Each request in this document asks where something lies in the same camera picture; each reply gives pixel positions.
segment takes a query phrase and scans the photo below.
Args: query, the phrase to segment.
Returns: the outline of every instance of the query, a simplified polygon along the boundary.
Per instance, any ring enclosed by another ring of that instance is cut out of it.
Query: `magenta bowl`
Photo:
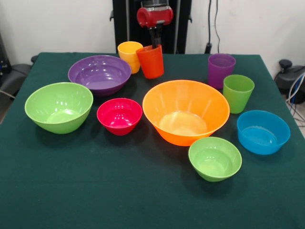
[[[97,110],[97,119],[111,133],[123,136],[130,133],[142,117],[142,107],[136,101],[116,98],[104,102]]]
[[[130,65],[115,56],[96,55],[77,61],[68,71],[72,83],[84,85],[95,96],[119,91],[131,76]]]

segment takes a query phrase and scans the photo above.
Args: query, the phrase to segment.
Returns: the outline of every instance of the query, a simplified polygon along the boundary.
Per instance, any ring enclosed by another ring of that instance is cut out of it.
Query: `small green bowl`
[[[238,172],[242,156],[227,140],[206,137],[195,141],[189,149],[189,159],[197,173],[210,182],[222,181]]]
[[[91,91],[77,83],[53,83],[32,93],[25,113],[41,128],[67,134],[82,125],[91,110]]]

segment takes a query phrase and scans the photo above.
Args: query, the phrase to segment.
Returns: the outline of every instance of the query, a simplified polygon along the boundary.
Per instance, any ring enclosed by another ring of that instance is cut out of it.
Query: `table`
[[[209,183],[192,168],[188,147],[164,141],[145,116],[126,136],[110,134],[96,118],[111,98],[142,104],[161,82],[206,82],[208,55],[165,54],[164,76],[146,80],[139,72],[113,96],[94,98],[88,119],[73,133],[49,133],[26,116],[32,92],[67,82],[71,65],[93,54],[41,53],[0,125],[1,228],[305,228],[305,140],[259,55],[235,55],[234,73],[255,82],[245,110],[279,115],[291,138],[274,155],[254,155],[238,142],[239,115],[230,115],[213,136],[235,144],[243,165],[232,178]]]

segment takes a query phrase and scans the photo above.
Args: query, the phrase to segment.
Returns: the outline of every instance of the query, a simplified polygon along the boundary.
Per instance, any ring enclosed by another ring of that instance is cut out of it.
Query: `plastic bowl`
[[[267,111],[248,111],[237,120],[238,139],[250,152],[269,155],[278,151],[290,138],[287,123]]]
[[[90,56],[69,69],[68,78],[89,88],[95,96],[109,96],[119,91],[131,76],[130,65],[107,55]]]
[[[211,182],[233,176],[242,166],[242,156],[238,149],[218,137],[195,141],[189,149],[189,159],[197,173]]]
[[[143,111],[159,134],[177,146],[190,146],[221,128],[229,118],[225,97],[209,85],[174,80],[152,88]]]
[[[114,135],[130,133],[142,117],[142,108],[134,100],[117,98],[104,102],[97,110],[99,122]]]
[[[67,134],[87,118],[93,95],[76,83],[53,83],[32,93],[24,106],[27,116],[41,128]]]

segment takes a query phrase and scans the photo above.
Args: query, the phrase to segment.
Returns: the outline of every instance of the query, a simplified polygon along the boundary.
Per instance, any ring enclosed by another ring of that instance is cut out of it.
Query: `large orange bowl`
[[[229,118],[225,97],[191,80],[161,83],[145,95],[143,111],[159,134],[177,146],[190,146],[221,128]]]

